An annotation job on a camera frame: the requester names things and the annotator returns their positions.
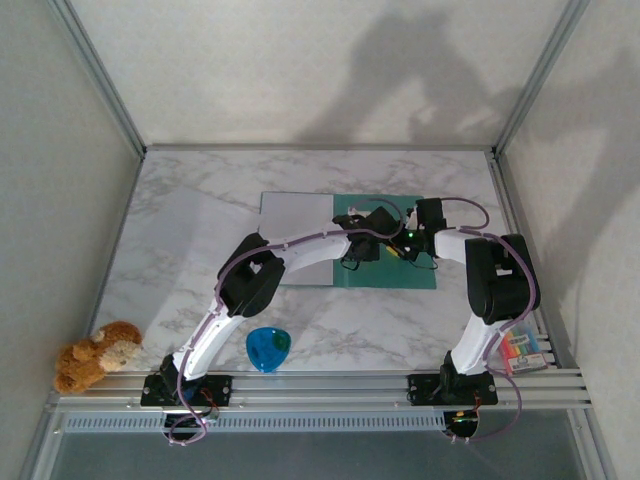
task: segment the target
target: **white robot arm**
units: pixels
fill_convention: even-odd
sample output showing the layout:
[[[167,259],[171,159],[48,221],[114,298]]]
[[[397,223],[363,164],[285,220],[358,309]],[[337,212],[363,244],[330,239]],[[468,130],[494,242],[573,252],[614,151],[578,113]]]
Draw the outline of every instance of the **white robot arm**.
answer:
[[[401,259],[415,260],[424,252],[466,266],[473,313],[440,370],[451,402],[456,404],[451,391],[465,388],[468,379],[486,371],[488,356],[500,336],[537,308],[539,289],[520,235],[499,238],[449,229],[440,199],[419,200],[406,221],[395,220],[379,207],[366,217],[336,217],[334,223],[308,235],[279,240],[249,235],[221,269],[215,297],[194,334],[163,361],[160,374],[176,403],[179,385],[195,384],[206,376],[211,361],[238,325],[268,306],[285,271],[331,259],[376,261],[380,243],[393,248]]]

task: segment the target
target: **white wall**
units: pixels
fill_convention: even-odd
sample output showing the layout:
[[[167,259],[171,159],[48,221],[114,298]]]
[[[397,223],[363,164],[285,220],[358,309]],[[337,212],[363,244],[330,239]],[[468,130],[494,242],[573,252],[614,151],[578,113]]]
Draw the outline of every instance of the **white wall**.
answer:
[[[566,0],[73,4],[149,144],[489,145]]]
[[[540,257],[623,479],[640,478],[640,5],[593,1],[508,150]]]
[[[0,72],[0,478],[14,479],[56,352],[89,320],[137,160],[45,1],[3,5]]]

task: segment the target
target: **white marble tabletop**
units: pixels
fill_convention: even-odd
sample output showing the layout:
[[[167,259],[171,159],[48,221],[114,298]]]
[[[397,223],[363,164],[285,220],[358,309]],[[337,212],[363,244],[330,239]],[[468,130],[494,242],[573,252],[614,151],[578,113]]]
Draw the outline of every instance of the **white marble tabletop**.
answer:
[[[189,337],[212,298],[217,267],[173,255],[145,237],[178,189],[254,213],[263,191],[464,196],[487,207],[489,231],[506,231],[482,152],[150,152],[95,323],[124,319],[140,327],[144,350],[129,370],[156,369]],[[444,208],[450,225],[481,220],[463,204]],[[280,370],[438,368],[460,339],[470,309],[462,265],[441,261],[436,278],[436,290],[280,287],[269,308],[233,333],[211,368],[253,369],[244,342],[261,326],[292,336]]]

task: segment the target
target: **purple cable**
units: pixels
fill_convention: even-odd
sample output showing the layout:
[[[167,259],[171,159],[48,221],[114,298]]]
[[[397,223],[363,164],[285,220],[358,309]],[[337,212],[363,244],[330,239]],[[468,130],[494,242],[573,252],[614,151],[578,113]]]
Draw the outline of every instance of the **purple cable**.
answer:
[[[216,288],[215,288],[215,297],[216,297],[216,303],[217,303],[218,306],[216,307],[216,310],[207,317],[207,320],[205,320],[205,322],[202,324],[202,327],[199,328],[198,331],[195,333],[195,335],[191,339],[191,342],[189,343],[189,346],[187,347],[187,351],[185,352],[184,357],[182,357],[182,362],[180,363],[180,370],[178,371],[177,393],[178,393],[178,398],[180,399],[180,402],[182,402],[182,405],[189,411],[189,415],[185,415],[185,416],[179,418],[178,421],[173,424],[173,426],[169,430],[169,434],[168,434],[169,444],[177,443],[177,444],[182,445],[182,446],[187,446],[187,445],[189,445],[191,443],[195,443],[198,440],[201,440],[207,434],[207,422],[200,415],[198,415],[198,413],[193,409],[193,407],[189,404],[189,402],[187,402],[187,400],[184,398],[184,394],[182,392],[182,378],[184,377],[184,371],[187,368],[187,362],[189,360],[189,356],[191,355],[191,352],[193,351],[194,346],[196,345],[198,340],[200,340],[202,335],[204,335],[204,332],[207,330],[207,328],[209,327],[211,322],[220,315],[220,312],[222,310],[222,299],[220,298],[220,291],[222,289],[222,285],[224,284],[224,280],[226,279],[227,275],[229,275],[229,272],[231,272],[231,270],[233,270],[234,267],[236,267],[240,262],[242,262],[242,261],[246,260],[247,258],[252,257],[253,255],[256,255],[258,253],[267,252],[267,251],[271,251],[271,250],[281,250],[281,249],[286,249],[288,247],[294,247],[294,246],[299,245],[301,243],[309,242],[309,241],[315,240],[317,238],[342,236],[342,235],[353,235],[353,234],[357,234],[357,233],[368,233],[370,235],[373,235],[376,238],[381,238],[383,240],[388,240],[390,238],[395,237],[400,232],[402,232],[402,228],[404,227],[404,225],[402,223],[402,212],[400,211],[400,208],[395,203],[393,203],[390,200],[387,200],[386,198],[371,197],[371,198],[368,198],[368,199],[363,200],[361,202],[358,202],[357,205],[359,205],[359,204],[361,204],[361,203],[363,203],[365,201],[382,202],[382,203],[386,203],[387,205],[390,205],[391,207],[393,207],[394,210],[400,216],[400,220],[398,222],[398,229],[396,231],[394,231],[390,235],[384,235],[382,233],[378,233],[378,232],[376,232],[374,230],[370,230],[368,228],[358,228],[358,229],[354,229],[354,230],[332,230],[332,231],[329,231],[329,232],[318,232],[318,233],[314,233],[314,234],[311,234],[311,235],[307,235],[306,237],[301,237],[301,238],[298,238],[296,240],[292,240],[291,242],[281,243],[281,244],[278,244],[278,245],[266,245],[264,247],[258,247],[258,248],[254,248],[253,250],[249,250],[248,252],[245,252],[242,255],[239,255],[238,257],[234,258],[222,270],[222,272],[220,272],[220,276],[218,277],[218,283],[217,283]],[[198,434],[194,435],[193,437],[189,438],[188,440],[182,440],[182,441],[175,440],[174,437],[173,437],[173,432],[175,431],[177,426],[180,425],[181,423],[185,422],[189,418],[192,418],[192,417],[195,419],[196,423],[200,426],[200,432]]]
[[[443,197],[440,200],[443,202],[454,201],[454,202],[468,203],[469,205],[473,205],[474,207],[479,209],[484,215],[484,223],[482,225],[478,225],[478,226],[462,225],[459,228],[464,228],[464,229],[468,228],[469,230],[482,230],[483,228],[487,227],[487,225],[489,225],[489,221],[490,221],[489,212],[487,212],[487,209],[484,208],[482,205],[480,205],[478,202],[474,200],[469,200],[468,198],[463,198],[463,197]]]
[[[502,337],[501,333],[505,333],[506,331],[511,329],[514,325],[516,325],[517,323],[523,321],[527,317],[527,315],[529,315],[529,313],[531,313],[533,311],[533,305],[535,304],[536,297],[537,297],[537,295],[536,295],[536,285],[535,285],[535,281],[533,279],[533,274],[531,273],[531,270],[529,270],[529,267],[527,266],[525,261],[522,259],[522,257],[518,254],[518,252],[515,251],[515,249],[511,245],[509,245],[506,241],[504,241],[498,235],[494,235],[493,233],[480,233],[480,232],[476,232],[476,231],[473,231],[473,230],[467,230],[467,229],[460,229],[460,231],[462,233],[467,233],[467,234],[470,234],[470,235],[478,235],[478,236],[489,238],[491,240],[495,240],[496,242],[498,242],[507,252],[509,252],[509,254],[513,257],[513,259],[516,261],[516,263],[520,266],[520,268],[524,272],[525,277],[527,278],[527,283],[529,284],[529,303],[527,303],[527,306],[525,307],[523,312],[520,315],[518,315],[518,317],[515,318],[514,320],[511,320],[511,321],[505,323],[502,327],[500,327],[498,332],[493,336],[491,341],[487,344],[487,346],[485,347],[484,351],[482,352],[482,360],[484,362],[488,362],[489,355],[491,355],[491,351],[493,350],[494,345]],[[498,435],[502,435],[503,433],[507,433],[518,422],[518,420],[520,419],[520,415],[522,414],[522,395],[520,394],[520,389],[516,385],[516,382],[514,382],[513,379],[509,375],[507,375],[506,373],[502,373],[499,370],[495,370],[495,369],[489,367],[489,365],[485,365],[485,368],[492,375],[501,376],[511,384],[511,386],[514,389],[514,391],[516,392],[516,398],[518,400],[518,409],[516,411],[515,416],[513,417],[511,422],[509,422],[508,425],[506,425],[505,427],[501,428],[500,430],[497,430],[497,431],[492,432],[492,433],[488,433],[488,434],[483,435],[481,437],[476,437],[476,438],[472,437],[472,438],[470,438],[469,442],[473,442],[473,443],[482,442],[484,440],[489,440],[491,438],[497,437]]]

